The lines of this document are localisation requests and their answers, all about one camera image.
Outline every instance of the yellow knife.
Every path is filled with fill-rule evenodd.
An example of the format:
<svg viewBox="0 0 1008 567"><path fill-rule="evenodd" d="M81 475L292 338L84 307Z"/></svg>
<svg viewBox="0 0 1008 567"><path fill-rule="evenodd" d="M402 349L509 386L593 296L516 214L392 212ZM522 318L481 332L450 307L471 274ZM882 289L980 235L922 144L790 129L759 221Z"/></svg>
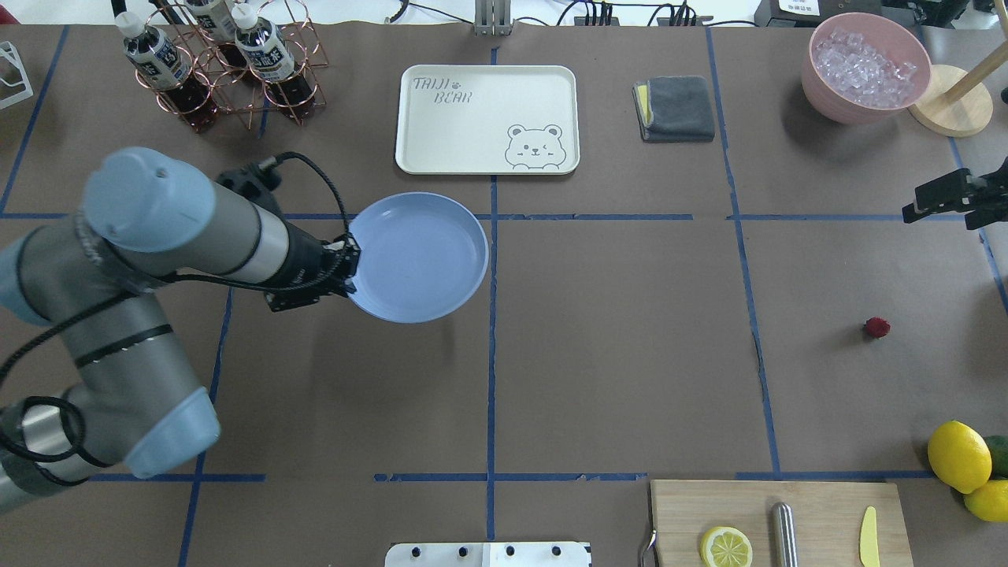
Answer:
<svg viewBox="0 0 1008 567"><path fill-rule="evenodd" d="M879 567L879 537L875 522L875 506L865 509L861 521L861 563L865 567Z"/></svg>

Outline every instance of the wooden cutting board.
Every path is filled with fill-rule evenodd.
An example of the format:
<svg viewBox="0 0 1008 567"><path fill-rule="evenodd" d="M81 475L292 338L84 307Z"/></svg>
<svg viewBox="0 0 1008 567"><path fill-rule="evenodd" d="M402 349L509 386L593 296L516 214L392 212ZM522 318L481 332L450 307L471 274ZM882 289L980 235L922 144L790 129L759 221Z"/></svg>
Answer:
<svg viewBox="0 0 1008 567"><path fill-rule="evenodd" d="M861 567L861 519L873 505L882 567L913 567L895 484L768 480L652 480L659 563L703 567L704 534L715 526L732 526L752 542L752 567L775 566L770 507L777 501L793 509L799 565Z"/></svg>

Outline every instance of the round plate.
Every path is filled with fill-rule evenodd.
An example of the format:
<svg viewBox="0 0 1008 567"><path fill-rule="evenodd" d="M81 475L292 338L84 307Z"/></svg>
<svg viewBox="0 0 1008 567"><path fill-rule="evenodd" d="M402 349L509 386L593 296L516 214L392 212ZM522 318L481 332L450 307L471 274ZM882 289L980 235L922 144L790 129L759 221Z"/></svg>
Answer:
<svg viewBox="0 0 1008 567"><path fill-rule="evenodd" d="M487 235L459 203L402 193L374 203L350 223L361 246L350 299L375 317L423 323L473 297L487 271Z"/></svg>

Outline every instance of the white bottle cap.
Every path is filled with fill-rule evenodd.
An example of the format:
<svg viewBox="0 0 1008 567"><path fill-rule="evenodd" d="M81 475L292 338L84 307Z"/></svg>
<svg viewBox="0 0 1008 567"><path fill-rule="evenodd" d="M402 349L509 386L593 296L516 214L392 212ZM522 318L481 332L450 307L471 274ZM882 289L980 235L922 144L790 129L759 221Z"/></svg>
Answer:
<svg viewBox="0 0 1008 567"><path fill-rule="evenodd" d="M248 4L235 4L235 7L231 9L231 17L235 18L235 23L242 29L252 29L259 21L255 8Z"/></svg>
<svg viewBox="0 0 1008 567"><path fill-rule="evenodd" d="M126 37L139 37L143 34L146 24L140 16L133 12L123 12L116 16L116 27Z"/></svg>

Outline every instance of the gray tabletop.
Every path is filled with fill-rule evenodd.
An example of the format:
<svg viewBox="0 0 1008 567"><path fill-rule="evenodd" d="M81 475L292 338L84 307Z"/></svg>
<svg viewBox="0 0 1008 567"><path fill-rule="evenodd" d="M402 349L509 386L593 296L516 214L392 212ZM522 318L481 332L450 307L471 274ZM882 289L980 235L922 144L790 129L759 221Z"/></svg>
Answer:
<svg viewBox="0 0 1008 567"><path fill-rule="evenodd" d="M918 567L1000 564L985 524L930 474L924 444L958 419L1008 433L1001 226L904 225L913 188L1000 165L1008 109L951 141L909 113L841 126L800 90L810 31L555 28L478 38L462 24L320 26L328 105L298 127L222 119L196 135L161 112L118 32L6 26L36 96L0 113L0 243L76 209L111 151L145 145L210 176L283 150L314 158L358 212L432 191L491 241L482 288L401 326L346 300L272 314L250 292L159 294L222 424L205 456L137 481L115 467L0 518L0 564L382 565L393 543L578 540L631 565L653 478L891 481ZM927 30L970 68L999 31ZM415 64L562 65L582 160L562 177L412 177L393 159L399 78ZM641 142L631 86L698 75L712 143ZM997 97L1004 70L989 78ZM325 187L284 166L278 198L321 238ZM880 316L885 339L861 325ZM0 351L38 330L0 313ZM77 381L58 344L3 405Z"/></svg>

